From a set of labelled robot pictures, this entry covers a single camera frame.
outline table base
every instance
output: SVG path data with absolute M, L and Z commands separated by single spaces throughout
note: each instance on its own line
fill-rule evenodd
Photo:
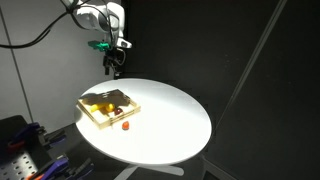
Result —
M 150 169 L 154 171 L 159 171 L 167 174 L 173 174 L 177 176 L 183 176 L 184 171 L 180 167 L 174 166 L 138 166 L 130 164 L 126 169 L 124 169 L 114 180 L 126 180 L 131 174 L 138 168 Z

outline white round table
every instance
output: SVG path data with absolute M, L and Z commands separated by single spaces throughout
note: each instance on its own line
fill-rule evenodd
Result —
M 76 126 L 95 149 L 129 163 L 116 179 L 126 179 L 137 167 L 183 175 L 178 167 L 198 154 L 211 136 L 211 121 L 205 109 L 187 93 L 170 85 L 145 79 L 119 79 L 100 83 L 86 92 L 102 93 L 119 89 L 141 106 L 112 126 L 99 130 L 78 106 Z M 122 123 L 129 121 L 129 130 Z

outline black floor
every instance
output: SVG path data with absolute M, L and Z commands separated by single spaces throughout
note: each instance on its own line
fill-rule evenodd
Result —
M 112 180 L 128 166 L 127 163 L 109 158 L 95 150 L 83 139 L 75 124 L 67 126 L 63 129 L 66 132 L 67 139 L 51 149 L 49 151 L 50 156 L 55 158 L 65 153 L 69 158 L 71 166 L 79 166 L 87 158 L 91 158 L 95 167 L 93 172 L 91 172 L 85 178 L 85 180 Z M 184 175 L 175 176 L 138 168 L 128 180 L 201 180 L 203 166 L 202 161 L 198 156 L 174 166 L 183 168 Z

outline yellow object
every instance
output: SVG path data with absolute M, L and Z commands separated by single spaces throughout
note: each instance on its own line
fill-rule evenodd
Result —
M 110 103 L 110 104 L 108 104 L 108 105 L 106 106 L 107 112 L 113 112 L 114 108 L 115 108 L 115 105 L 112 104 L 112 103 Z
M 93 104 L 91 107 L 90 107 L 90 111 L 91 112 L 95 112 L 96 110 L 99 110 L 103 107 L 106 107 L 106 106 L 109 106 L 110 103 L 99 103 L 99 104 Z

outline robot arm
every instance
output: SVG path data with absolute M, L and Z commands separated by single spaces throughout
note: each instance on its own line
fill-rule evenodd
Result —
M 92 5 L 81 0 L 61 0 L 67 9 L 75 8 L 72 18 L 83 29 L 97 30 L 104 33 L 105 42 L 113 47 L 131 48 L 130 42 L 123 39 L 125 25 L 124 9 L 113 2 L 106 5 Z

